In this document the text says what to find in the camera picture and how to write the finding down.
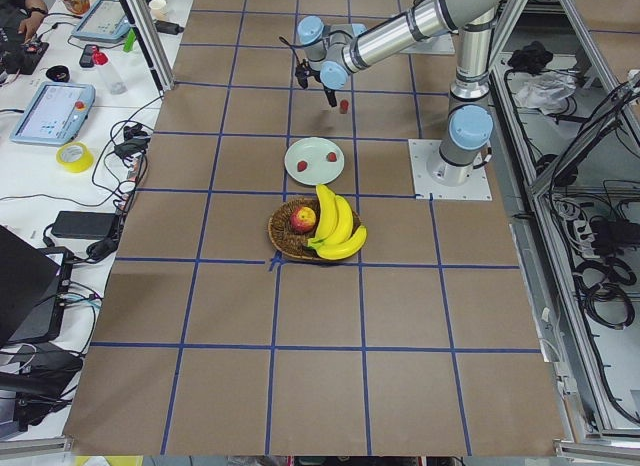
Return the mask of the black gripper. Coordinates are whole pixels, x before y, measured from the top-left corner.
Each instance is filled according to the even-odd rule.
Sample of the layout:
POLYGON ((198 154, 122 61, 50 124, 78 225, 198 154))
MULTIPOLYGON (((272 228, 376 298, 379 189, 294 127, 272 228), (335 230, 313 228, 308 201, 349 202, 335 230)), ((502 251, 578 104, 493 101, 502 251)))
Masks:
POLYGON ((325 95, 329 106, 332 108, 335 108, 337 106, 335 90, 338 90, 340 88, 340 85, 336 83, 328 84, 324 80, 322 80, 321 72, 314 70, 306 59, 296 61, 294 77, 296 78, 296 81, 299 83, 302 89, 307 89, 309 87, 309 79, 313 78, 325 89, 325 95))

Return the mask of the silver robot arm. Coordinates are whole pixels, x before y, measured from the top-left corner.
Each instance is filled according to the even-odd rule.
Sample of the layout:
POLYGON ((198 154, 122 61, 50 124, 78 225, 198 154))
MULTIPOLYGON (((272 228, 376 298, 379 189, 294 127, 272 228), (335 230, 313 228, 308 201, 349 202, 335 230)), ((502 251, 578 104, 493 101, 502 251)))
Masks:
POLYGON ((501 0, 414 0, 411 7, 372 27, 327 25, 307 16, 297 25, 292 45, 294 76, 301 88, 315 79, 330 106, 347 80, 399 53, 414 53, 438 38, 458 34, 455 77, 450 85, 447 129, 426 163, 438 184, 457 187, 484 167, 479 153, 489 152, 494 122, 487 106, 490 47, 501 0))

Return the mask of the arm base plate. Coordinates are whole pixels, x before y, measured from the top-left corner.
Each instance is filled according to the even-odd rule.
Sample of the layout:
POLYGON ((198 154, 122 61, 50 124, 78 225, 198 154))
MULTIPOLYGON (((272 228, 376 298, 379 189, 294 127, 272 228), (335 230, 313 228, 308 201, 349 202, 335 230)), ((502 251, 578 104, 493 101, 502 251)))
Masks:
POLYGON ((467 166, 453 166, 440 155, 440 140, 409 139, 414 196, 420 200, 491 201, 483 157, 467 166))
POLYGON ((455 55, 455 47, 450 33, 427 38, 405 48, 402 54, 455 55))

